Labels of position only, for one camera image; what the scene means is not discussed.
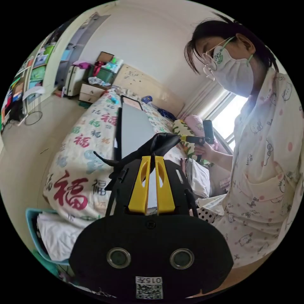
hand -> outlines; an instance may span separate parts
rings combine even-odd
[[[204,143],[203,146],[195,145],[194,153],[195,155],[201,155],[202,159],[206,159],[209,162],[213,162],[212,159],[214,155],[214,150],[206,142]]]

screw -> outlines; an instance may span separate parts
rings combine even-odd
[[[147,221],[146,222],[146,227],[148,229],[154,229],[156,227],[156,223],[154,221]]]

face mask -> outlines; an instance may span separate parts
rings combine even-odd
[[[233,59],[225,45],[215,47],[213,54],[217,69],[212,73],[219,84],[231,93],[249,97],[253,88],[253,71],[249,61],[253,55],[249,59]]]

ear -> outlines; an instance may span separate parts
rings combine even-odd
[[[247,37],[240,33],[237,33],[235,36],[239,40],[239,42],[245,46],[246,50],[250,54],[254,54],[256,52],[254,44]]]

wooden headboard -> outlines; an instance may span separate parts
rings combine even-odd
[[[130,89],[140,97],[152,96],[154,105],[174,116],[177,116],[185,105],[181,98],[157,80],[127,64],[123,64],[113,84]]]

